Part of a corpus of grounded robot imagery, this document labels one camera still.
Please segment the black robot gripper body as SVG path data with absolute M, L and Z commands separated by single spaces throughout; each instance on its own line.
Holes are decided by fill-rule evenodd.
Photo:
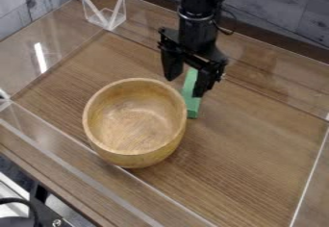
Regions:
M 178 50 L 184 53 L 184 63 L 200 70 L 208 64 L 225 70 L 228 58 L 216 46 L 217 28 L 214 14 L 201 16 L 178 9 L 180 28 L 161 27 L 158 48 Z

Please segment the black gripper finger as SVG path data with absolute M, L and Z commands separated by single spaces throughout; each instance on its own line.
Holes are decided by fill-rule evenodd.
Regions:
M 161 59 L 165 77 L 169 81 L 174 81 L 182 74 L 184 53 L 178 50 L 162 47 Z
M 208 64 L 198 70 L 197 81 L 193 89 L 193 96 L 202 97 L 214 83 L 221 81 L 222 69 L 218 65 Z

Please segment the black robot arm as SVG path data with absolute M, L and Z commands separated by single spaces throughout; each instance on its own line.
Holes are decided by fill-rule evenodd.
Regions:
M 225 0 L 181 0 L 178 5 L 180 28 L 161 27 L 161 59 L 169 81 L 182 74 L 185 64 L 197 70 L 193 96 L 202 97 L 214 83 L 221 81 L 228 57 L 218 49 L 218 19 Z

